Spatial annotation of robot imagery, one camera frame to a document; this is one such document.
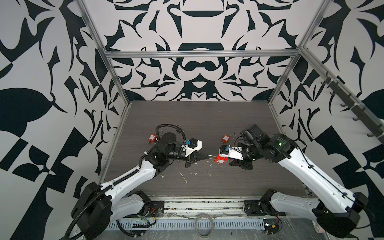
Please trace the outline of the red padlock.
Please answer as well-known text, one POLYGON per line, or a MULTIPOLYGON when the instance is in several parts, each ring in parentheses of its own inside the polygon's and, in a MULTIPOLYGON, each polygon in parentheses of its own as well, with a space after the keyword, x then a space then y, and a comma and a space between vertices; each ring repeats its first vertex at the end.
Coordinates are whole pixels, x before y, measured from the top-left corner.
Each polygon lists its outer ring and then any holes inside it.
POLYGON ((209 159, 219 164, 225 164, 228 161, 227 157, 221 155, 209 155, 209 159))
POLYGON ((149 144, 157 143, 159 139, 162 137, 163 133, 164 133, 163 130, 159 130, 158 134, 151 134, 150 137, 148 138, 149 144))
POLYGON ((235 137, 235 136, 236 136, 236 133, 234 133, 234 132, 232 132, 229 135, 224 135, 222 137, 222 143, 228 143, 232 139, 232 137, 235 137))

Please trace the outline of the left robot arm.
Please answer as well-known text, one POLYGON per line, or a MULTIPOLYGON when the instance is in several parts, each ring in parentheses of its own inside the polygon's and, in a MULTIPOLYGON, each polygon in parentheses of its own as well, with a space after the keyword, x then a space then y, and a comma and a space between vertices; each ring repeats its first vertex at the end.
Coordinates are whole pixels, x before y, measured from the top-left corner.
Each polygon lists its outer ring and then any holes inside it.
POLYGON ((66 230, 64 240, 77 240, 84 236, 88 240, 98 237, 112 221, 125 216, 145 212, 150 199, 142 192, 137 192, 127 199, 125 196, 141 184, 161 174, 174 160, 186 162, 186 167, 193 163, 209 159, 202 153, 202 141, 191 138, 187 140, 184 130, 177 125, 160 124, 161 128, 173 128, 182 135, 178 142, 174 133, 164 133, 154 146, 139 159, 136 167, 109 182, 100 185, 95 182, 85 187, 71 217, 73 221, 66 230))

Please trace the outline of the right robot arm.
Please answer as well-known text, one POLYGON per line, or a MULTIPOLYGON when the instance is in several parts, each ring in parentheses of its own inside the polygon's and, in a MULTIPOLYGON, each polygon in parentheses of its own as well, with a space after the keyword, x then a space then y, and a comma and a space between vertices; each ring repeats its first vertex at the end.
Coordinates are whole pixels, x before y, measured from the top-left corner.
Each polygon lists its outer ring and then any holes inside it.
POLYGON ((257 125, 241 132, 243 143, 237 146, 221 146, 221 157, 231 159, 231 166, 252 170, 259 159, 277 163, 296 176, 314 194, 314 198, 302 198, 269 189, 256 204, 246 204, 247 215, 271 215, 289 213, 316 223, 336 238, 346 238, 357 230, 365 211, 370 224, 376 216, 368 209, 368 198, 361 192, 346 189, 313 163, 292 139, 284 134, 267 134, 257 125))

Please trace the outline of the green lit circuit board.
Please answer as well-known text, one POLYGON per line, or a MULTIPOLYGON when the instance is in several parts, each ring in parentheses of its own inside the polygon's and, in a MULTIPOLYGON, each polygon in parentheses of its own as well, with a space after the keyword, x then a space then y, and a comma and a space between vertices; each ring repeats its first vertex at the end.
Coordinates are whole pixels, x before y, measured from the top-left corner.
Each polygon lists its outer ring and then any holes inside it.
POLYGON ((274 219, 263 219, 264 221, 264 233, 269 236, 276 235, 279 233, 282 228, 283 224, 278 218, 274 219))

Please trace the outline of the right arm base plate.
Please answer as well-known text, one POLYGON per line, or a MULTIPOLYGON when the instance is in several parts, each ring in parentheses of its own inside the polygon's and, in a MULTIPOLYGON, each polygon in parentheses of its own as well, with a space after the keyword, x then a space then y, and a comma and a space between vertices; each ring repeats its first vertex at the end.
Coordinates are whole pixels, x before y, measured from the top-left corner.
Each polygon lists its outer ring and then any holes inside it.
POLYGON ((277 212, 269 202, 261 200, 245 200, 244 212, 249 217, 255 216, 286 216, 284 212, 277 212))

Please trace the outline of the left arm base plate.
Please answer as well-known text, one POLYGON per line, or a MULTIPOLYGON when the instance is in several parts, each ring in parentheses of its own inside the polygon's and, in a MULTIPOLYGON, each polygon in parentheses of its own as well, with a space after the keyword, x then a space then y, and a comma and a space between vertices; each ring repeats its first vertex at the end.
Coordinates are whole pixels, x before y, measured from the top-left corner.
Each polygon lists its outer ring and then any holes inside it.
POLYGON ((149 201, 144 203, 140 215, 143 217, 157 217, 164 213, 164 201, 149 201))

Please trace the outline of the black hook rail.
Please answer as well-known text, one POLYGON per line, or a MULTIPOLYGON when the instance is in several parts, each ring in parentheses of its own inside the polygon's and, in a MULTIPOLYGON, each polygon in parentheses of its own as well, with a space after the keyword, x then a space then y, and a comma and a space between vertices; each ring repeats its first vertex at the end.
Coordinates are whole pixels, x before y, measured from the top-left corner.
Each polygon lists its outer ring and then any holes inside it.
POLYGON ((349 90, 344 82, 337 78, 329 76, 329 72, 320 74, 323 78, 322 86, 327 86, 331 89, 329 111, 331 112, 332 102, 337 96, 342 103, 341 108, 352 111, 355 115, 354 121, 362 122, 366 128, 370 131, 367 134, 369 138, 377 138, 382 145, 384 144, 384 123, 364 104, 358 97, 349 90))

